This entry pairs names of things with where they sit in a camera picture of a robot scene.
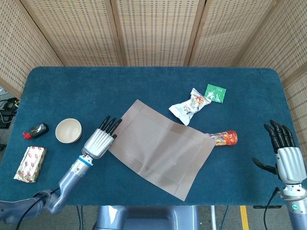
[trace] yellow floor line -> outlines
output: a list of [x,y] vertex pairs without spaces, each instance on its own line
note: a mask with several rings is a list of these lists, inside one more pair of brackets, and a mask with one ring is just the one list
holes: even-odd
[[249,230],[248,227],[248,213],[246,212],[246,206],[240,206],[241,220],[243,230]]

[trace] red cap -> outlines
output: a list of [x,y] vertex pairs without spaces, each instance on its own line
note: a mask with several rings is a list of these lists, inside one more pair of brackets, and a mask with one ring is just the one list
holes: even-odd
[[24,135],[24,139],[26,139],[26,140],[32,138],[32,136],[30,135],[30,133],[23,132],[23,135]]

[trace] white snack bag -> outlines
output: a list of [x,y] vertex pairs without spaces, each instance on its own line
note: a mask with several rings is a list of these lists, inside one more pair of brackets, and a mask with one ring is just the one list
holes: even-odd
[[201,95],[195,88],[191,91],[191,98],[186,102],[172,105],[169,110],[178,117],[184,125],[190,123],[195,113],[201,110],[205,105],[211,103],[211,100]]

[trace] robot finger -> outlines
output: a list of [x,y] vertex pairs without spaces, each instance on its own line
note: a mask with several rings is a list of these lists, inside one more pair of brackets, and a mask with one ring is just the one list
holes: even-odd
[[108,132],[109,135],[112,135],[113,132],[115,131],[115,129],[117,129],[117,127],[119,126],[119,124],[121,123],[122,119],[119,119],[115,125],[110,129],[110,131]]
[[105,131],[106,133],[108,132],[108,130],[110,129],[110,127],[113,125],[113,123],[115,122],[116,118],[114,117],[109,124],[107,124],[107,126],[104,128],[103,131]]
[[277,150],[280,148],[280,143],[279,140],[276,136],[276,133],[274,130],[267,124],[264,124],[264,128],[268,131],[270,137],[271,137],[271,142],[273,145],[274,152],[277,153]]
[[283,138],[283,133],[282,133],[281,129],[279,128],[279,125],[273,120],[270,120],[270,123],[274,127],[276,136],[277,136],[279,144],[280,144],[280,148],[286,147],[286,144],[285,144],[285,141],[284,141],[284,138]]
[[291,130],[287,126],[283,126],[283,128],[285,129],[285,131],[288,134],[289,141],[290,141],[290,146],[291,147],[295,147],[295,142],[294,142],[294,138],[293,138]]
[[106,116],[104,121],[102,122],[101,126],[99,127],[100,130],[104,130],[104,127],[106,126],[107,121],[110,119],[110,115]]
[[286,145],[286,147],[290,147],[291,146],[291,143],[290,143],[290,139],[289,139],[289,136],[288,136],[288,133],[286,132],[286,130],[283,128],[283,126],[281,126],[280,124],[277,124],[279,129],[282,131],[283,133],[283,138],[284,138],[284,143]]

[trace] gray floor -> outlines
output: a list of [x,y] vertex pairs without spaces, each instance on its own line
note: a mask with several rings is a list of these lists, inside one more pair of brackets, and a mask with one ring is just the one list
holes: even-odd
[[[0,96],[0,100],[9,98],[10,95]],[[7,144],[14,124],[10,129],[0,129],[0,142]],[[5,151],[0,151],[0,162]],[[217,229],[221,229],[226,206],[216,206]],[[248,224],[250,230],[263,230],[263,209],[247,207]],[[97,207],[83,207],[84,229],[91,230],[97,217]],[[199,206],[200,230],[211,230],[210,207]],[[267,212],[267,226],[269,230],[290,230],[291,224],[286,207],[269,209]],[[0,221],[0,230],[14,230],[16,226],[4,225]],[[78,230],[79,219],[76,206],[66,206],[63,212],[51,215],[44,211],[39,217],[22,222],[20,230]],[[224,230],[242,230],[240,207],[230,206],[225,220]]]

